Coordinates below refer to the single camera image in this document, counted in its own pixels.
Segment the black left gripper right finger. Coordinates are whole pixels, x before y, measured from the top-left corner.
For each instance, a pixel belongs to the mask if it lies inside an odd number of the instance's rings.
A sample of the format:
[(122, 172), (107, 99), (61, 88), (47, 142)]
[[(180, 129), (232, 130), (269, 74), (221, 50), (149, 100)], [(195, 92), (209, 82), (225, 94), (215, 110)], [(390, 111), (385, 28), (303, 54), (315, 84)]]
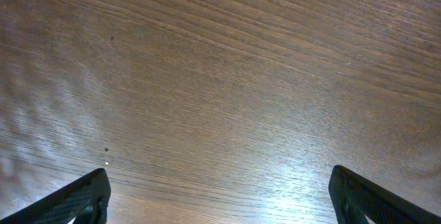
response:
[(332, 170), (329, 195), (339, 224), (440, 222), (439, 216), (341, 165)]

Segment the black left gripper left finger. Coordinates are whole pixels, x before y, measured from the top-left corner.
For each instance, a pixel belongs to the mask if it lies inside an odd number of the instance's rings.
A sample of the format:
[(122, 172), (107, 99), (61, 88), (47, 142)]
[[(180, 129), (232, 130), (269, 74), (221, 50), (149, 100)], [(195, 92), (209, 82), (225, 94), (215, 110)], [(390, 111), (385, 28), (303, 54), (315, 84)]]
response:
[(3, 219), (3, 224), (106, 224), (111, 196), (105, 169), (99, 168)]

